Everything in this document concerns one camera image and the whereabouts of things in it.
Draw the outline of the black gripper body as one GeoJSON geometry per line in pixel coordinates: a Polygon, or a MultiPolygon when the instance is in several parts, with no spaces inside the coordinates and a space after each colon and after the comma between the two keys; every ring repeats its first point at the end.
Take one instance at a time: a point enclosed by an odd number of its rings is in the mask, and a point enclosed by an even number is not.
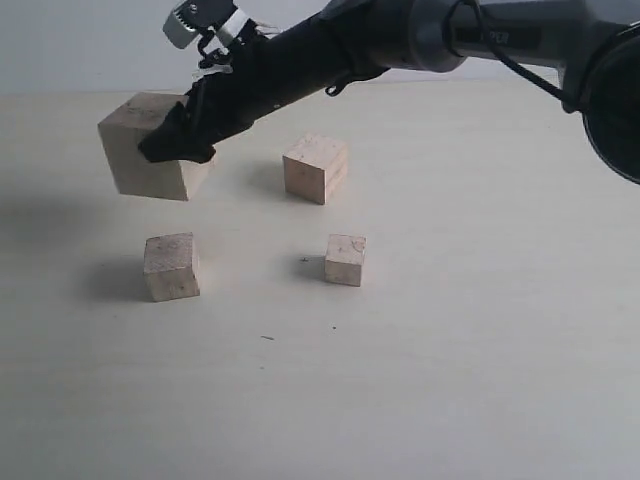
{"type": "Polygon", "coordinates": [[[231,54],[230,73],[207,75],[189,92],[184,130],[192,150],[210,148],[318,91],[336,96],[385,72],[340,21],[318,14],[270,39],[254,37],[231,54]]]}

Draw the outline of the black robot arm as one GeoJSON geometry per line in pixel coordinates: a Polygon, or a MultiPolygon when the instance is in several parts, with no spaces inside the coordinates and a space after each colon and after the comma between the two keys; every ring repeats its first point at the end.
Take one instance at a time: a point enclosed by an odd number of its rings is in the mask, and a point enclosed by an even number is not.
{"type": "Polygon", "coordinates": [[[184,1],[163,31],[195,45],[200,77],[140,143],[151,163],[209,162],[216,145],[318,91],[390,70],[448,73],[493,60],[579,113],[595,153],[639,179],[635,1],[332,1],[268,34],[232,1],[184,1]]]}

